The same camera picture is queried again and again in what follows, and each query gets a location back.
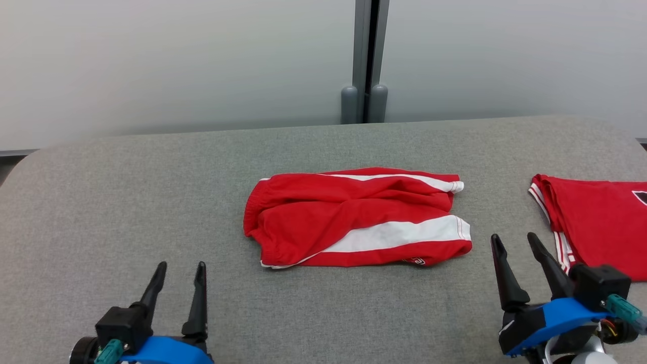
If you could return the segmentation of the left gripper body blue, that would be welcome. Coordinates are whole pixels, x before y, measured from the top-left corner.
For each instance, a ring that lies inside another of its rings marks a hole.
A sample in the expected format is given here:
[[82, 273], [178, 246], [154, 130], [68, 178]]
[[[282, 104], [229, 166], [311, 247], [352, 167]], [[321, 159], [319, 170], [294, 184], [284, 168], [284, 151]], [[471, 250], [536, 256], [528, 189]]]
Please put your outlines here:
[[171, 337], [152, 336], [132, 355], [123, 355], [121, 362], [138, 363], [213, 363], [208, 355], [196, 346]]

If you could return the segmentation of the right gripper body blue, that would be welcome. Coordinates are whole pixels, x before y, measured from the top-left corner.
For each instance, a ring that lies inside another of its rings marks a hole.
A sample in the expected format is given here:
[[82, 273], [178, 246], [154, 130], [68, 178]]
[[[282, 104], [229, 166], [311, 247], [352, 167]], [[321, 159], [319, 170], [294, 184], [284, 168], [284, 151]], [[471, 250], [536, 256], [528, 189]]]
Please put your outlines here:
[[573, 298], [556, 299], [514, 313], [499, 332], [499, 345], [504, 355], [524, 355], [525, 350], [609, 315], [605, 310], [591, 311]]

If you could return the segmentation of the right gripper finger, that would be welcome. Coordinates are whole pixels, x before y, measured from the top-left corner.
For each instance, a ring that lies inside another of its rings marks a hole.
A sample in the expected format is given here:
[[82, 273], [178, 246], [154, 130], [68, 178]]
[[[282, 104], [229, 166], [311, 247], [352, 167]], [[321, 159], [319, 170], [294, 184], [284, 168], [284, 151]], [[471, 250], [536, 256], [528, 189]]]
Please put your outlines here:
[[528, 306], [531, 299], [520, 287], [508, 263], [504, 244], [497, 234], [491, 236], [491, 249], [501, 309], [505, 312], [520, 312]]
[[528, 232], [527, 240], [535, 260], [540, 263], [543, 269], [552, 294], [551, 299], [573, 297], [573, 283], [558, 261], [548, 252], [535, 233]]

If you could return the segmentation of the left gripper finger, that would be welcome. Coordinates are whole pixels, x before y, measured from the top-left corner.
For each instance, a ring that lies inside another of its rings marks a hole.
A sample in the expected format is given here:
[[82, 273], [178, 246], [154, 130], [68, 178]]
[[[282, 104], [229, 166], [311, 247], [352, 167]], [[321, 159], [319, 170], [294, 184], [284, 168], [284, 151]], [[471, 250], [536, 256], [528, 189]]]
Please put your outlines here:
[[164, 286], [167, 268], [168, 263], [166, 261], [162, 261], [157, 265], [157, 268], [145, 288], [141, 299], [137, 300], [130, 306], [130, 308], [137, 308], [141, 311], [144, 325], [152, 324], [157, 298]]
[[208, 338], [207, 276], [206, 263], [199, 262], [194, 278], [194, 295], [188, 320], [182, 326], [181, 334], [189, 339]]

